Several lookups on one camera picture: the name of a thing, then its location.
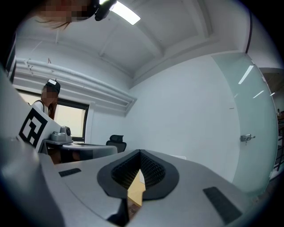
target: chair headrest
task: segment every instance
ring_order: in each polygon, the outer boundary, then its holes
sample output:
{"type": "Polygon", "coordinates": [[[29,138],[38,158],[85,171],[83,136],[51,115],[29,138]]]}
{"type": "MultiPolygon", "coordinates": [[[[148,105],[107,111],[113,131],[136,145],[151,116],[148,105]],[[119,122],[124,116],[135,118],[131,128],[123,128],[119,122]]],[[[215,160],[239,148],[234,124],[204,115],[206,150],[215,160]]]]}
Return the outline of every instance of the chair headrest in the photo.
{"type": "Polygon", "coordinates": [[[120,136],[120,135],[112,135],[110,137],[110,140],[111,141],[116,141],[116,142],[122,142],[122,138],[123,138],[123,136],[120,136]]]}

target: person wearing black cap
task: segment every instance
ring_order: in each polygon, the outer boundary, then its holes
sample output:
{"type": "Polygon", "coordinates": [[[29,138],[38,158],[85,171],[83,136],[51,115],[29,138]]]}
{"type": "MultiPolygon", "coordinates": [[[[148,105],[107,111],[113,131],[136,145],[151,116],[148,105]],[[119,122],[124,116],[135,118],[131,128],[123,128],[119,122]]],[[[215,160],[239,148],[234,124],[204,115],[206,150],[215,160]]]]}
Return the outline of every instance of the person wearing black cap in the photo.
{"type": "Polygon", "coordinates": [[[35,101],[32,107],[37,107],[54,120],[59,92],[60,84],[56,80],[48,80],[43,87],[40,100],[35,101]]]}

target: window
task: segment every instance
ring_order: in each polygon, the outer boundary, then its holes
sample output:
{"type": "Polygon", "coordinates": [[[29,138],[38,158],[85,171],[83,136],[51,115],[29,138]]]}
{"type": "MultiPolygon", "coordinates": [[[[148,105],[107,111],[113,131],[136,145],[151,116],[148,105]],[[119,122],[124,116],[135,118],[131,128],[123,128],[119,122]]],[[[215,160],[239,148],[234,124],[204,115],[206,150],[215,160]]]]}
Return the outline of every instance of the window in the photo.
{"type": "MultiPolygon", "coordinates": [[[[40,99],[40,94],[19,90],[23,100],[30,105],[40,99]]],[[[68,126],[71,129],[73,141],[85,141],[85,129],[89,105],[58,99],[54,121],[61,126],[68,126]]]]}

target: white shirt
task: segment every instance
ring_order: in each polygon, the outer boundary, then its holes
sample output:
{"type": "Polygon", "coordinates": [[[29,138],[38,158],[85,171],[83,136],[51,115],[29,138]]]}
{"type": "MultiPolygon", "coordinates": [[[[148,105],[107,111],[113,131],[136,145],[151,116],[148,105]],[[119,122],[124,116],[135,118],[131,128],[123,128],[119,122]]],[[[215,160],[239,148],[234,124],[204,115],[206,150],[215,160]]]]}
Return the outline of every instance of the white shirt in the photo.
{"type": "Polygon", "coordinates": [[[45,105],[43,105],[40,101],[35,101],[32,104],[32,107],[37,107],[38,109],[43,111],[48,116],[48,108],[45,105]]]}

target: window pane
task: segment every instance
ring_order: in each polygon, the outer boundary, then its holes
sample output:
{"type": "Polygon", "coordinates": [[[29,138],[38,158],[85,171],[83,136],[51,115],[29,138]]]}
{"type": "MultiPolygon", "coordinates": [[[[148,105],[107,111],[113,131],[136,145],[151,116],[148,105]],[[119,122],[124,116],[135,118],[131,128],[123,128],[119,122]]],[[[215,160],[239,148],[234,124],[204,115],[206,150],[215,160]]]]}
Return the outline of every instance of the window pane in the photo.
{"type": "Polygon", "coordinates": [[[32,105],[35,101],[40,100],[39,96],[31,95],[31,94],[25,94],[19,92],[20,96],[25,102],[28,102],[30,105],[32,105]]]}
{"type": "Polygon", "coordinates": [[[72,137],[83,137],[85,110],[57,105],[54,121],[71,129],[72,137]]]}

